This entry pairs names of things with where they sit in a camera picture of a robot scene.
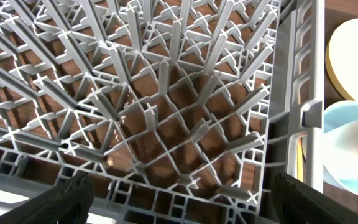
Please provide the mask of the white cup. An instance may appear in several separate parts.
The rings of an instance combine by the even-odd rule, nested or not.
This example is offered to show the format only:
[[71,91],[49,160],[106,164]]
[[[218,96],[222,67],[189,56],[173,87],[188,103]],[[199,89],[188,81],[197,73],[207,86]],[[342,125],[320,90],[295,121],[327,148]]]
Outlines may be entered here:
[[358,179],[358,119],[325,133],[324,146],[324,165],[335,179]]

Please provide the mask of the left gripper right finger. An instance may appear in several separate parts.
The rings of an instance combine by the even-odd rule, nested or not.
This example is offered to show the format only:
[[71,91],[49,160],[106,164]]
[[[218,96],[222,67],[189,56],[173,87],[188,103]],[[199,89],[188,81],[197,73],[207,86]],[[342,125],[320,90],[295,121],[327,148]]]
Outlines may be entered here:
[[275,176],[271,193],[280,223],[358,224],[358,213],[285,172]]

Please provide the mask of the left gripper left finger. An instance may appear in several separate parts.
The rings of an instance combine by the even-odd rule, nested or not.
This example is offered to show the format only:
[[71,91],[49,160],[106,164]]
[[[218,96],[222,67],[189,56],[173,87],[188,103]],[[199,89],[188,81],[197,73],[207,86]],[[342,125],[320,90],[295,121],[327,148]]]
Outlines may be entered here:
[[48,191],[0,215],[0,224],[85,224],[94,201],[94,187],[79,172]]

